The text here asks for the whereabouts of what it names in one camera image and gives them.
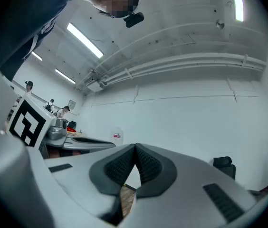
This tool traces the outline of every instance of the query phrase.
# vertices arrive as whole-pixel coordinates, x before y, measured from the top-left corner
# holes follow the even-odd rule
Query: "white ceiling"
[[[238,22],[232,3],[233,0],[140,0],[135,12],[142,12],[144,21],[126,28],[122,19],[103,16],[86,1],[71,1],[36,50],[42,62],[36,60],[57,77],[60,76],[55,68],[65,73],[79,89],[85,88],[83,79],[91,69],[96,68],[99,76],[111,76],[125,67],[189,53],[248,54],[265,60],[267,16],[255,0],[244,0],[244,22]],[[215,26],[217,19],[225,22],[223,30]],[[70,22],[104,53],[102,58],[98,59],[67,31]]]

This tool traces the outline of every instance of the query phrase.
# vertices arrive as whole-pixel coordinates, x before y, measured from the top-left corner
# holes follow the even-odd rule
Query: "black chair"
[[[213,158],[213,166],[235,180],[235,165],[232,165],[229,156]]]

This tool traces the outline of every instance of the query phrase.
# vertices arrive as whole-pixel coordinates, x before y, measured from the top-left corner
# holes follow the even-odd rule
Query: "person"
[[[70,0],[13,0],[0,18],[0,71],[12,81]],[[112,18],[131,15],[139,0],[85,0]]]
[[[46,102],[45,105],[43,106],[45,109],[47,109],[50,113],[54,112],[54,100],[51,99],[50,102]]]
[[[28,97],[32,97],[31,96],[31,90],[32,90],[32,88],[33,88],[33,82],[31,82],[31,81],[25,81],[25,83],[26,83],[26,93],[25,93],[25,95],[27,95]]]
[[[57,111],[57,113],[56,113],[56,117],[57,117],[57,118],[62,118],[62,119],[63,119],[64,114],[65,114],[67,111],[69,111],[69,107],[68,107],[68,106],[65,106],[65,107],[59,109],[59,110]]]

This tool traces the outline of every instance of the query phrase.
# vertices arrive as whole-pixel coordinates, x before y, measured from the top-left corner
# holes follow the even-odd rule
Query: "wooden surface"
[[[135,191],[123,186],[120,191],[121,208],[123,210],[123,216],[126,217],[130,213],[133,200],[135,198]]]

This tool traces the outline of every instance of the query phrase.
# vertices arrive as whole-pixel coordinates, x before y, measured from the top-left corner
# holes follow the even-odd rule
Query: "ceiling light fixture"
[[[243,0],[234,0],[234,3],[235,3],[235,17],[236,17],[236,20],[243,22],[244,21]]]
[[[70,79],[68,76],[64,75],[63,73],[61,73],[58,69],[56,69],[56,72],[59,73],[61,76],[63,76],[64,78],[66,78],[67,80],[71,81],[73,84],[75,84],[76,82],[72,79]]]
[[[88,39],[86,38],[74,25],[71,23],[67,26],[74,36],[77,37],[87,48],[89,48],[98,58],[101,58],[104,54]]]
[[[36,54],[35,52],[31,52],[36,58],[38,58],[40,61],[42,61],[42,57],[40,57],[38,54]]]

